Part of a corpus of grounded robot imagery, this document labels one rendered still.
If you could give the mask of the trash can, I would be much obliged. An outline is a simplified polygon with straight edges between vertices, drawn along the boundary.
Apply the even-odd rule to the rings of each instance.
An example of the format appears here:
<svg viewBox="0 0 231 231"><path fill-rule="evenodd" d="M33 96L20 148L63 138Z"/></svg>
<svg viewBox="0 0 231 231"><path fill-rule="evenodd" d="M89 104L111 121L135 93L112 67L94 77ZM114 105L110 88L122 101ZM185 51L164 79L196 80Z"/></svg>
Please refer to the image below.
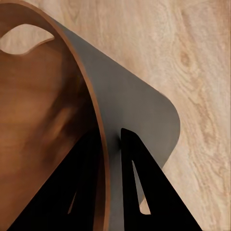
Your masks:
<svg viewBox="0 0 231 231"><path fill-rule="evenodd" d="M0 49L0 231L96 128L101 149L93 231L125 231L121 129L135 132L162 169L180 137L179 114L165 95L39 8L0 0L0 38L22 24L54 37L19 55ZM140 206L145 195L132 164Z"/></svg>

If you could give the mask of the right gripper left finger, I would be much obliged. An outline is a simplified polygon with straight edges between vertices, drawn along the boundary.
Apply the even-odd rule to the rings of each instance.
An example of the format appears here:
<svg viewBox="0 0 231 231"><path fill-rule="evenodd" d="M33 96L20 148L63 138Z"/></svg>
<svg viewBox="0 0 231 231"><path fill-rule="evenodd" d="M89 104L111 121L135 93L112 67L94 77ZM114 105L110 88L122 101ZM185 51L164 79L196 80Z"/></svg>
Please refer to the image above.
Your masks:
<svg viewBox="0 0 231 231"><path fill-rule="evenodd" d="M93 231L100 149L99 128L85 133L7 231Z"/></svg>

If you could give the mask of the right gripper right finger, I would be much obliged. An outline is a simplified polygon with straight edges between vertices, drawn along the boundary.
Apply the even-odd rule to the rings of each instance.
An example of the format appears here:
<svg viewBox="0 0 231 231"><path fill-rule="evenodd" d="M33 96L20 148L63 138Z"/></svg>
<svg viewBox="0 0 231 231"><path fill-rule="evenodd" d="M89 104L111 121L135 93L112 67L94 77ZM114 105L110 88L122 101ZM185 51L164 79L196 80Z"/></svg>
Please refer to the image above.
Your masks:
<svg viewBox="0 0 231 231"><path fill-rule="evenodd" d="M151 215L140 211L132 161ZM125 128L121 163L125 231L202 231L140 137Z"/></svg>

